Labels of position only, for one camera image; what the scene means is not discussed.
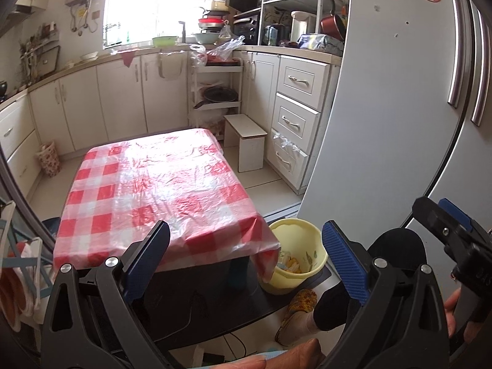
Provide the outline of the person's right hand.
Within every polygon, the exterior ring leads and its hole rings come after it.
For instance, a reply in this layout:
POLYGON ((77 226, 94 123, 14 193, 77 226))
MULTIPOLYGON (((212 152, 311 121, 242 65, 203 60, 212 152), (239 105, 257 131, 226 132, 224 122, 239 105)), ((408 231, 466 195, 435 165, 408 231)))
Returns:
MULTIPOLYGON (((459 287, 444 302, 444 312, 447 321, 449 337, 456 334, 456 332, 460 330, 465 324, 464 316, 459 312, 457 308, 461 300, 461 294, 462 287, 459 287)), ((483 326, 484 322, 467 321, 463 335, 465 344, 471 344, 473 340, 477 337, 483 326)))

